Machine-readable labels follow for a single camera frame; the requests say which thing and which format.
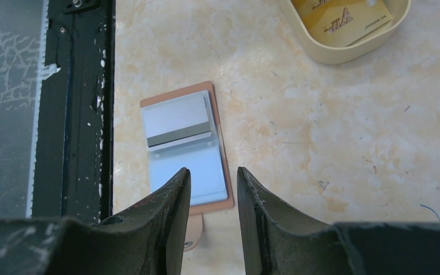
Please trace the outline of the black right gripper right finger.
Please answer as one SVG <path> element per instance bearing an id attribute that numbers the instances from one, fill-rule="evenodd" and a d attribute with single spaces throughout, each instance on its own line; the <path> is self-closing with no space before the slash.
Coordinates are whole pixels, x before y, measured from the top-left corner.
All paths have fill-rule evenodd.
<path id="1" fill-rule="evenodd" d="M 327 224 L 244 167 L 237 196 L 247 274 L 440 274 L 440 222 Z"/>

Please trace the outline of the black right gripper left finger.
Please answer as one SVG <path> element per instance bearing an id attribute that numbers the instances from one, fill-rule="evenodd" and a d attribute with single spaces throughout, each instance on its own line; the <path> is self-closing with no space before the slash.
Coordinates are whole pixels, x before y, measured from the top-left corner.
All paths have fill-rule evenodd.
<path id="1" fill-rule="evenodd" d="M 0 219 L 0 274 L 179 274 L 191 174 L 96 225 L 72 217 Z"/>

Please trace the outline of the tan leather card holder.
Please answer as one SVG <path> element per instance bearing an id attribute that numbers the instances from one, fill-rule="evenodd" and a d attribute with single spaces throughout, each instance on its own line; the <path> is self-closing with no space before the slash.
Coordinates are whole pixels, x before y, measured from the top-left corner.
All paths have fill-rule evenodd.
<path id="1" fill-rule="evenodd" d="M 184 243 L 186 252 L 193 250 L 201 238 L 204 213 L 234 206 L 214 86 L 211 81 L 205 81 L 140 101 L 142 115 L 143 107 L 203 90 L 207 90 L 210 96 L 214 130 L 211 137 L 156 151 L 149 151 L 147 145 L 151 191 L 162 187 L 179 169 L 185 167 L 190 170 L 191 198 Z"/>

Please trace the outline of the white card with stripe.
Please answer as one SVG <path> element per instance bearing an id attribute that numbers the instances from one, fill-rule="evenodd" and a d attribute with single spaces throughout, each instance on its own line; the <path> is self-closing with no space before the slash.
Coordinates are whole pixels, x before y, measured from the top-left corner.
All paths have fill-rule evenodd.
<path id="1" fill-rule="evenodd" d="M 142 108 L 149 151 L 212 136 L 213 115 L 207 90 L 169 99 Z"/>

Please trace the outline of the cream plastic tray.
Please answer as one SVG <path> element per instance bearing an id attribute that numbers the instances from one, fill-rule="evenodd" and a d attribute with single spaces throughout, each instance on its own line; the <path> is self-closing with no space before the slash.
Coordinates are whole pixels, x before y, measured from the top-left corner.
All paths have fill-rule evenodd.
<path id="1" fill-rule="evenodd" d="M 412 0 L 386 0 L 392 20 L 346 47 L 330 47 L 317 42 L 308 33 L 293 3 L 280 0 L 279 6 L 304 52 L 323 64 L 336 65 L 351 61 L 382 46 L 407 17 Z"/>

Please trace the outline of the yellow credit cards stack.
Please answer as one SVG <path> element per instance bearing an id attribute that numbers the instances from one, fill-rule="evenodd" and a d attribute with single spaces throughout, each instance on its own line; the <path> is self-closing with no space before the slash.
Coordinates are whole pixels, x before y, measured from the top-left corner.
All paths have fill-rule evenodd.
<path id="1" fill-rule="evenodd" d="M 292 1 L 292 4 L 311 37 L 334 48 L 348 46 L 392 19 L 383 1 Z"/>

